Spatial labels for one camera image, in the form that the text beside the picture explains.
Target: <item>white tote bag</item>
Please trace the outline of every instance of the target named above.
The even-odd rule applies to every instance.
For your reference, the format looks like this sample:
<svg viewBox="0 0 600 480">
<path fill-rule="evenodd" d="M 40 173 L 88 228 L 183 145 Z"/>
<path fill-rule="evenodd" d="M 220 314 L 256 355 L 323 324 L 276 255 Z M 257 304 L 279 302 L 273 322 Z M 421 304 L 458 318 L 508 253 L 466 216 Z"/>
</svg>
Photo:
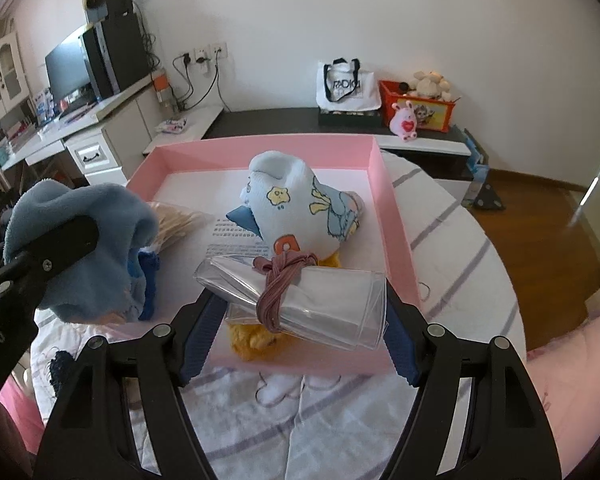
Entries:
<svg viewBox="0 0 600 480">
<path fill-rule="evenodd" d="M 360 70 L 358 59 L 319 63 L 315 87 L 315 100 L 323 110 L 366 112 L 382 105 L 376 76 Z"/>
</svg>

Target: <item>cable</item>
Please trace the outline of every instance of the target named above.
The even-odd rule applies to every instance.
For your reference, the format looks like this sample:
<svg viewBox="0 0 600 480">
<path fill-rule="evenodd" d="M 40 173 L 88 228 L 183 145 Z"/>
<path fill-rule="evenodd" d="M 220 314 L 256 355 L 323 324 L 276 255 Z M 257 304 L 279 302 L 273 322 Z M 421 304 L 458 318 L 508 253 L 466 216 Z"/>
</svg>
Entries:
<svg viewBox="0 0 600 480">
<path fill-rule="evenodd" d="M 160 58 L 154 53 L 154 44 L 156 41 L 155 34 L 152 34 L 146 30 L 146 24 L 144 22 L 144 14 L 142 13 L 142 9 L 138 5 L 138 2 L 135 0 L 131 0 L 133 4 L 136 6 L 136 10 L 138 11 L 138 17 L 140 18 L 139 23 L 142 28 L 141 38 L 142 38 L 142 46 L 144 47 L 144 53 L 147 56 L 149 62 L 149 71 L 153 72 L 157 69 L 162 61 Z"/>
<path fill-rule="evenodd" d="M 183 108 L 182 111 L 187 112 L 187 111 L 191 110 L 192 108 L 195 108 L 196 106 L 198 106 L 205 99 L 205 97 L 209 95 L 209 92 L 211 92 L 211 89 L 216 84 L 216 80 L 218 80 L 218 65 L 216 65 L 216 75 L 214 76 L 214 80 L 211 82 L 211 85 L 209 85 L 209 88 L 206 90 L 205 94 L 194 105 L 191 105 L 188 108 L 185 107 L 185 108 Z"/>
<path fill-rule="evenodd" d="M 186 105 L 186 101 L 188 99 L 190 99 L 194 93 L 194 89 L 193 89 L 193 85 L 191 83 L 191 79 L 189 78 L 189 67 L 187 65 L 185 65 L 184 70 L 187 72 L 187 75 L 184 75 L 180 69 L 176 66 L 176 60 L 177 59 L 182 59 L 185 56 L 187 56 L 187 54 L 181 54 L 180 56 L 176 56 L 173 58 L 173 60 L 171 61 L 171 64 L 173 65 L 174 69 L 176 70 L 176 72 L 178 72 L 178 74 L 180 74 L 181 78 L 184 79 L 185 83 L 187 83 L 187 91 L 184 92 L 184 95 L 177 97 L 176 94 L 173 94 L 173 97 L 176 99 L 176 104 L 178 105 L 178 109 L 184 108 Z"/>
<path fill-rule="evenodd" d="M 220 54 L 220 51 L 218 50 L 216 52 L 216 73 L 218 74 L 218 95 L 220 96 L 220 100 L 222 101 L 222 104 L 226 107 L 226 109 L 228 111 L 231 111 L 231 108 L 229 108 L 229 105 L 227 103 L 224 102 L 224 99 L 222 98 L 222 92 L 220 91 L 220 71 L 218 69 L 218 54 Z"/>
</svg>

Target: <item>striped bed sheet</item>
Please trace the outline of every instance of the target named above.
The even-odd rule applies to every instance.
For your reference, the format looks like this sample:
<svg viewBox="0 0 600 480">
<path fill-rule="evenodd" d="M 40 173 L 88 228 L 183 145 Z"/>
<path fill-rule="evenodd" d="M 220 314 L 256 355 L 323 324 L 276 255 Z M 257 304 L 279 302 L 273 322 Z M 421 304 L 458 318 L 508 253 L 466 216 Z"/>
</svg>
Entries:
<svg viewBox="0 0 600 480">
<path fill-rule="evenodd" d="M 526 355 L 516 295 L 495 248 L 474 218 L 416 165 L 383 154 L 420 282 L 423 314 L 458 337 L 506 335 Z M 58 349 L 77 355 L 106 327 L 65 324 L 36 313 L 31 348 L 36 399 L 46 422 L 55 397 L 48 364 Z M 440 472 L 455 465 L 468 409 L 462 380 Z M 265 375 L 205 367 L 182 390 L 193 427 L 220 479 L 379 478 L 416 390 L 398 375 Z M 131 412 L 142 466 L 158 472 L 141 410 Z"/>
</svg>

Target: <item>teddy bear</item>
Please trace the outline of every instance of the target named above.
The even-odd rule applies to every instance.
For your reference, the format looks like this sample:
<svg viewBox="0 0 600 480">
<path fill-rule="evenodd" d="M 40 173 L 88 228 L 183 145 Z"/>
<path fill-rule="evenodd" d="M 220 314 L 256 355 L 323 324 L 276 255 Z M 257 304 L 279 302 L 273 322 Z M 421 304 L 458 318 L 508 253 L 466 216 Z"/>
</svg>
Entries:
<svg viewBox="0 0 600 480">
<path fill-rule="evenodd" d="M 451 101 L 451 83 L 438 72 L 416 72 L 408 85 L 412 97 Z"/>
</svg>

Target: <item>black box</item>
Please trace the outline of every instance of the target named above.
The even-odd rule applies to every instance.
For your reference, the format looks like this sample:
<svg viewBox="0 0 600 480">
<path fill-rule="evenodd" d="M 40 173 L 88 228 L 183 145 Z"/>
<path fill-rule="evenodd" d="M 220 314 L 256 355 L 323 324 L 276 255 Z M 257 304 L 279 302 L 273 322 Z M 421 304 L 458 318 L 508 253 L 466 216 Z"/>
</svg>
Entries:
<svg viewBox="0 0 600 480">
<path fill-rule="evenodd" d="M 94 23 L 82 35 L 82 45 L 91 86 L 100 99 L 119 94 L 150 71 L 135 14 Z"/>
<path fill-rule="evenodd" d="M 88 23 L 104 19 L 120 18 L 134 12 L 132 0 L 84 0 L 84 10 Z"/>
</svg>

